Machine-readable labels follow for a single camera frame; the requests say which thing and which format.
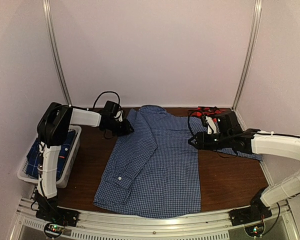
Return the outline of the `blue small-check long sleeve shirt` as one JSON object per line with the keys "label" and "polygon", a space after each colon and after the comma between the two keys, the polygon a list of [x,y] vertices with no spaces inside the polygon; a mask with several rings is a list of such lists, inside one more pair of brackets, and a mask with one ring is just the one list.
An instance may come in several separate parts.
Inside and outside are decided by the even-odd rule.
{"label": "blue small-check long sleeve shirt", "polygon": [[191,131],[198,118],[175,116],[145,105],[129,111],[134,132],[117,139],[93,204],[145,218],[178,216],[245,206],[266,185],[259,157],[231,149],[197,151]]}

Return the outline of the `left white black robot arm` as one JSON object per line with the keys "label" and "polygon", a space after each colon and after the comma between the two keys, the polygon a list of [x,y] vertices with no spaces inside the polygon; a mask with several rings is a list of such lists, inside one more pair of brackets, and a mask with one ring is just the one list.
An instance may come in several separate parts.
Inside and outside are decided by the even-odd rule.
{"label": "left white black robot arm", "polygon": [[40,143],[37,167],[38,192],[45,199],[57,196],[58,158],[71,125],[110,131],[117,137],[134,132],[131,123],[124,118],[124,111],[115,102],[108,101],[98,112],[56,102],[51,103],[37,126]]}

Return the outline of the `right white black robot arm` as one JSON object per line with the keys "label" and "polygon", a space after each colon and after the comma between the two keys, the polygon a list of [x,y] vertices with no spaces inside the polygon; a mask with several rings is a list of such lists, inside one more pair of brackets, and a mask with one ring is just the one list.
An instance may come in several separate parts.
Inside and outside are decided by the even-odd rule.
{"label": "right white black robot arm", "polygon": [[[249,128],[235,134],[197,132],[188,143],[197,150],[216,151],[231,148],[235,153],[272,155],[300,162],[300,135]],[[261,189],[246,210],[249,220],[258,220],[266,208],[300,194],[300,170],[279,183]]]}

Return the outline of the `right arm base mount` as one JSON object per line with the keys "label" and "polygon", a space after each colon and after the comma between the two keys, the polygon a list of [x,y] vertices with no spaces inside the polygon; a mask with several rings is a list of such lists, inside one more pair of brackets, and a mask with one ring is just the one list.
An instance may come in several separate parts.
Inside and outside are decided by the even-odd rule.
{"label": "right arm base mount", "polygon": [[244,208],[236,208],[228,213],[232,226],[260,222],[265,218],[269,218],[272,216],[270,208],[265,206],[261,201],[261,196],[262,193],[258,192],[251,199],[250,206]]}

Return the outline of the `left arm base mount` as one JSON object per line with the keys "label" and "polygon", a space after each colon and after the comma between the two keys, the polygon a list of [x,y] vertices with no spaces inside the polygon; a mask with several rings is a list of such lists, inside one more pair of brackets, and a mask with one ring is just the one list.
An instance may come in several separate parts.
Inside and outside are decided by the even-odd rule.
{"label": "left arm base mount", "polygon": [[77,210],[71,210],[58,206],[58,196],[47,198],[38,190],[35,191],[34,201],[38,204],[35,216],[38,219],[51,222],[60,226],[76,227],[79,217]]}

